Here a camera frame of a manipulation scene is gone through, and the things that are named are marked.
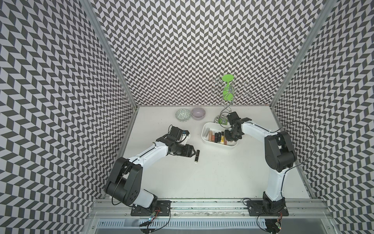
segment metal vent grille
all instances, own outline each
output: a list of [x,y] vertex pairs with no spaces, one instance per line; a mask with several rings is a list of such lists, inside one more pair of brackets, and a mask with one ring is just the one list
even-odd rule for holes
[[[100,219],[98,228],[139,228],[139,224],[147,219]],[[168,219],[155,220],[149,228],[159,228],[165,225]],[[266,228],[265,219],[258,219],[258,224]],[[256,219],[178,219],[170,220],[164,228],[172,229],[248,229],[259,228]]]

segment chevron patterned wall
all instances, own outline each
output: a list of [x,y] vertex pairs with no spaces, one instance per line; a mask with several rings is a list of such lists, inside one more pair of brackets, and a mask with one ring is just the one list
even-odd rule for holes
[[0,1],[0,87],[0,233],[80,231],[132,109],[78,0]]
[[[317,134],[303,169],[347,234],[374,233],[373,23],[372,1],[338,1],[275,107],[283,124]],[[306,160],[313,135],[287,129]]]
[[91,0],[138,105],[220,104],[213,79],[269,104],[325,0]]

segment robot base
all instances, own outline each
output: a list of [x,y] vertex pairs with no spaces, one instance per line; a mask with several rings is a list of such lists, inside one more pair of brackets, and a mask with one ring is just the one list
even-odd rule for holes
[[[260,214],[266,214],[266,212],[263,210],[263,201],[246,201],[249,216],[258,216]],[[280,211],[282,213],[282,216],[289,216],[287,207],[284,206]]]
[[[154,207],[152,207],[152,210],[155,210],[156,207],[160,208],[160,212],[157,216],[169,216],[170,215],[170,207],[171,201],[165,200],[165,201],[158,201]],[[132,205],[131,210],[131,216],[150,216],[152,212],[150,210],[142,207],[142,206],[135,206]]]

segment patterned bowl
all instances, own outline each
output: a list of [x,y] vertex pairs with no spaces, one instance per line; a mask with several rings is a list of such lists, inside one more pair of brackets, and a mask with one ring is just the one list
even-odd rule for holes
[[180,110],[177,110],[177,112],[175,113],[175,117],[177,118],[177,120],[181,122],[185,122],[188,119],[190,119],[191,112],[187,109],[180,109]]

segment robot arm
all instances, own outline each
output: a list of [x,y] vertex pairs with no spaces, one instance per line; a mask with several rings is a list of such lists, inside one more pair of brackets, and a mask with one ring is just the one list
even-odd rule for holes
[[237,141],[242,135],[248,134],[265,147],[265,160],[270,167],[267,188],[263,194],[263,212],[276,214],[285,206],[282,196],[283,178],[285,172],[296,161],[296,153],[289,134],[285,131],[272,133],[269,130],[248,122],[249,118],[239,118],[236,112],[230,113],[228,121],[232,129],[225,131],[227,140]]
[[168,154],[189,158],[194,156],[196,151],[193,146],[186,145],[189,138],[188,131],[172,126],[168,134],[158,138],[145,151],[128,159],[117,159],[105,185],[105,192],[127,206],[135,204],[153,212],[157,196],[140,189],[143,169]]

